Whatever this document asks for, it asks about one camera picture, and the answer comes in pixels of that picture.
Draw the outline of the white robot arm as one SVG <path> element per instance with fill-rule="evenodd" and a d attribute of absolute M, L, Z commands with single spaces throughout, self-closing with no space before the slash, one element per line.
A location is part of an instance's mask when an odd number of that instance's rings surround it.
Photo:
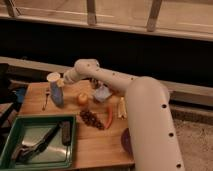
<path fill-rule="evenodd" d="M 86 78 L 124 93 L 136 171 L 185 171 L 166 86 L 152 77 L 101 68 L 96 59 L 79 59 L 63 74 L 65 84 Z"/>

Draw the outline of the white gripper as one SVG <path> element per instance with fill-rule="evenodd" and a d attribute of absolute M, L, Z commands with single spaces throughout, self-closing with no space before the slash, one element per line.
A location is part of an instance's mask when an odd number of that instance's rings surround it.
<path fill-rule="evenodd" d="M 56 84 L 59 88 L 62 88 L 65 84 L 73 84 L 82 79 L 82 76 L 77 73 L 74 68 L 67 70 L 63 74 L 63 78 L 60 78 L 56 81 Z"/>

